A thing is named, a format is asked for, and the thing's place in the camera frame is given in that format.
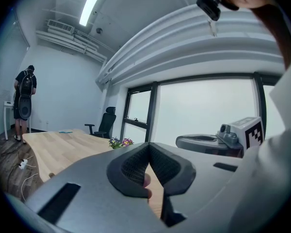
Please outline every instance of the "wooden table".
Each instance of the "wooden table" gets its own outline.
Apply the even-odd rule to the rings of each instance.
[[[49,180],[76,161],[85,157],[112,150],[109,140],[86,134],[82,130],[63,130],[64,132],[28,133],[23,139],[32,148],[40,178]],[[149,165],[146,172],[151,176],[151,184],[147,187],[152,191],[149,205],[160,217],[162,209],[163,187]]]

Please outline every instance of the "sleeve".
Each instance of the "sleeve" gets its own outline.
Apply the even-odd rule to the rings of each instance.
[[[35,77],[32,81],[33,87],[37,88],[37,78]]]
[[[22,74],[22,72],[20,72],[20,73],[18,74],[18,76],[15,78],[18,82],[20,82],[21,74]]]

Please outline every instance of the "ceiling light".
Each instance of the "ceiling light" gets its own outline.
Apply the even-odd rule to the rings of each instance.
[[[80,19],[81,25],[86,26],[88,18],[90,16],[96,2],[97,2],[97,0],[86,0],[86,3],[84,5],[83,11],[82,11],[81,19]]]

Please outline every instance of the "window frame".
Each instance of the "window frame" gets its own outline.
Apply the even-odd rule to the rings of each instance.
[[[129,88],[126,97],[124,116],[122,121],[121,129],[121,140],[124,137],[125,123],[135,125],[137,127],[146,129],[145,142],[151,141],[154,118],[155,118],[155,109],[157,102],[157,91],[158,86],[162,84],[172,84],[172,83],[182,83],[189,81],[203,81],[203,80],[217,80],[217,79],[251,79],[254,82],[256,90],[256,104],[258,105],[258,116],[262,119],[264,134],[266,134],[266,122],[267,122],[267,113],[266,113],[266,100],[263,85],[276,85],[278,80],[281,78],[279,75],[263,74],[263,73],[214,73],[214,74],[203,74],[203,75],[194,75],[188,77],[181,77],[175,79],[164,80],[160,82],[153,82],[146,85]],[[147,115],[146,123],[134,121],[128,119],[129,111],[129,102],[132,94],[151,91],[149,109]]]

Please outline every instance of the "black shirt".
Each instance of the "black shirt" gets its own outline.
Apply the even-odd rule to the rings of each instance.
[[[18,76],[16,77],[16,80],[18,81],[18,85],[20,85],[20,83],[22,82],[23,78],[27,75],[27,71],[21,71]],[[34,88],[37,88],[37,79],[35,77],[35,75],[32,77],[32,85]],[[18,101],[19,100],[19,96],[20,96],[20,93],[19,93],[19,87],[16,89],[16,92],[15,92],[15,98],[14,98],[14,104],[17,104],[15,103],[15,101]]]

